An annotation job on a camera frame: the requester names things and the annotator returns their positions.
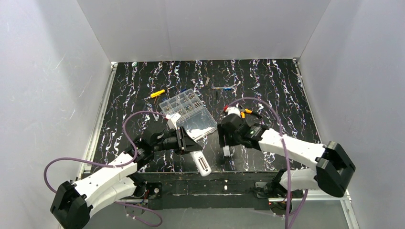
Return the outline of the white battery cover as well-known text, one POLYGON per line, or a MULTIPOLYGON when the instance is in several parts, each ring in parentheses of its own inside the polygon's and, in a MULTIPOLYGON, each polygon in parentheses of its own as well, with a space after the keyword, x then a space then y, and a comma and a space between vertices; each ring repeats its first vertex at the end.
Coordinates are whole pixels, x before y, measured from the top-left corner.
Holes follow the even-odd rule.
POLYGON ((224 154, 225 157, 231 156, 229 146, 224 146, 224 147, 223 147, 223 154, 224 154))

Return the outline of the white remote control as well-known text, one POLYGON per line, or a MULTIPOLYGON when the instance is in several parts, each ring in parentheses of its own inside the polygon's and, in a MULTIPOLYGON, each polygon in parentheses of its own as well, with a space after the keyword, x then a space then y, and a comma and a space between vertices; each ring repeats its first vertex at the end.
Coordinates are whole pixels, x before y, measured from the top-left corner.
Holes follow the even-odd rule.
POLYGON ((211 167, 208 164, 202 151, 193 151, 190 152, 190 155, 202 177, 206 177, 211 174, 211 167))

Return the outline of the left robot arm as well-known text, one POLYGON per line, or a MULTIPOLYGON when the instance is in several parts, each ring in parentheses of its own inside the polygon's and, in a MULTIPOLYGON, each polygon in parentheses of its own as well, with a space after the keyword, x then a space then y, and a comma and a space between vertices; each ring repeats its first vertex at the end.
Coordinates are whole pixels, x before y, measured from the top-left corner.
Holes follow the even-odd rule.
POLYGON ((203 147, 183 126, 167 129, 155 124, 136 137, 135 145, 107 167, 82 180, 62 183, 50 212, 64 229, 82 229, 98 211, 118 200, 159 195, 154 186, 139 176, 138 170, 151 162, 155 153, 166 150, 174 150, 179 155, 190 154, 201 176, 211 173, 203 147))

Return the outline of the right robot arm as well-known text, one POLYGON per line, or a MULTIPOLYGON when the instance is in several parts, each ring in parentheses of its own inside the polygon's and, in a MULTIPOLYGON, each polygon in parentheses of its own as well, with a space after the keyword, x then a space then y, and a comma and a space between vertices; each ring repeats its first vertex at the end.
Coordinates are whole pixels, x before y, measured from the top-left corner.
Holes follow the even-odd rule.
POLYGON ((269 190, 283 196, 288 190, 319 189, 337 198, 344 196, 356 170, 343 147, 330 141, 315 144, 281 136, 276 130, 262 124, 248 124, 236 114, 227 115, 218 125, 221 147, 243 145, 263 152, 288 157, 306 166, 305 169, 280 170, 269 190))

